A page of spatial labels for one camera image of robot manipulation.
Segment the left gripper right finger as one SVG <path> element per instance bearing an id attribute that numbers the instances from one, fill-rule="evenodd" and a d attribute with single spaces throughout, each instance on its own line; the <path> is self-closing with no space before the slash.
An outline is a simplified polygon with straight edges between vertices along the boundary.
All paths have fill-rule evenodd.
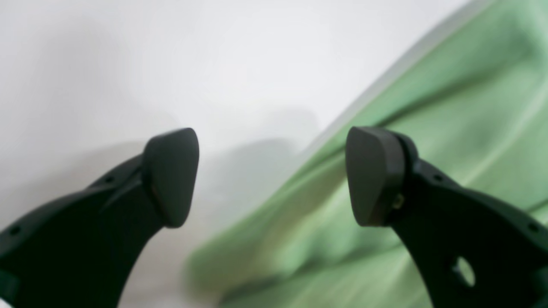
<path id="1" fill-rule="evenodd" d="M 461 187 L 393 131 L 352 127 L 345 164 L 356 222 L 394 230 L 435 308 L 547 306 L 547 228 L 532 216 Z"/>

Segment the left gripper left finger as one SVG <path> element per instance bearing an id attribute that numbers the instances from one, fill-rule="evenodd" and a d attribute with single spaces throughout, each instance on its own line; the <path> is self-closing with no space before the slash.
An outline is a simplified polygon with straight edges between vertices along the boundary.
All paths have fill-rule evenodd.
<path id="1" fill-rule="evenodd" d="M 115 308 L 147 242 L 190 212 L 199 164 L 191 128 L 157 135 L 87 188 L 1 232 L 1 300 L 12 308 Z"/>

